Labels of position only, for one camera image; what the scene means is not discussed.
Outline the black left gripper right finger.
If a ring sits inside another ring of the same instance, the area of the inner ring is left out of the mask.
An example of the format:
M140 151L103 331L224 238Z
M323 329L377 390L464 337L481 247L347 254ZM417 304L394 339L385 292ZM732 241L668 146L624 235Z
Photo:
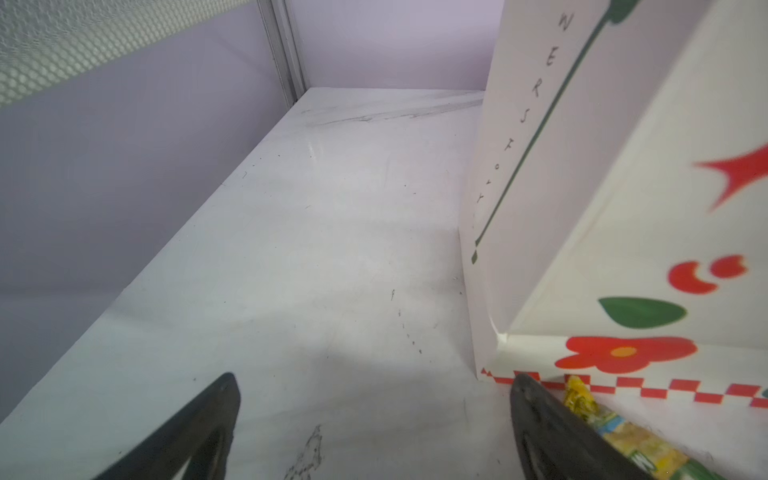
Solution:
M510 391L511 421L526 479L648 479L533 377Z

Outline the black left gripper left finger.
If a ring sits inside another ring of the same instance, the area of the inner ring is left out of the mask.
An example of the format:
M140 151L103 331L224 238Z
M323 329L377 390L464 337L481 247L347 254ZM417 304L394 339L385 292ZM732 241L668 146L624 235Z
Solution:
M226 372L194 397L99 479L223 479L241 394Z

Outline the green yellow Fox's candy bag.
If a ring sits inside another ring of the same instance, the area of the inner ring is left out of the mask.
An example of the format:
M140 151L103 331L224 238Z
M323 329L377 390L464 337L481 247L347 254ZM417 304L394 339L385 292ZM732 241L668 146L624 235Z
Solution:
M567 380L564 405L631 463L655 479L723 480L721 475L661 437L598 403L579 377L571 376Z

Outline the white floral paper bag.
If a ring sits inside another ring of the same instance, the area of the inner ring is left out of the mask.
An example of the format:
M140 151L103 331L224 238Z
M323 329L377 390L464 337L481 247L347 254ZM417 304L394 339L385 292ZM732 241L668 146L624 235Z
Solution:
M767 5L508 1L459 234L480 378L767 404Z

